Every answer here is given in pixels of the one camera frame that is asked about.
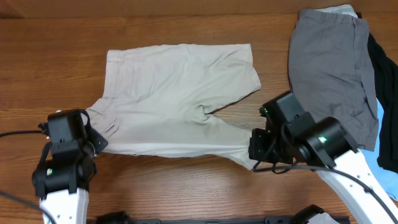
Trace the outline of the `beige khaki shorts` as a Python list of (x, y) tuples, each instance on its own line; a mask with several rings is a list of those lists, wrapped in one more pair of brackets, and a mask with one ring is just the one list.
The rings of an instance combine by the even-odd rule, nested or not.
[(104, 91), (87, 109), (106, 152), (169, 158), (216, 155), (247, 169), (251, 132), (216, 110), (261, 88), (249, 44), (110, 50)]

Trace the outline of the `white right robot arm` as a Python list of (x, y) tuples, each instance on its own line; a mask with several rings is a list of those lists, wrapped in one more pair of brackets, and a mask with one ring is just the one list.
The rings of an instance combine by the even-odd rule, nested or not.
[[(311, 170), (339, 196), (358, 223), (397, 223), (397, 207), (371, 172), (347, 129), (333, 117), (316, 122), (287, 91), (264, 103), (265, 129), (253, 129), (254, 172)], [(260, 168), (266, 162), (270, 167)]]

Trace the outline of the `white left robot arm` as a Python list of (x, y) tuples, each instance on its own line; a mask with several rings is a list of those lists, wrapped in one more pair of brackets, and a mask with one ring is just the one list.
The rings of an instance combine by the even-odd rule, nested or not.
[(108, 141), (91, 127), (86, 110), (50, 114), (39, 124), (50, 141), (32, 174), (45, 223), (86, 223), (95, 157)]

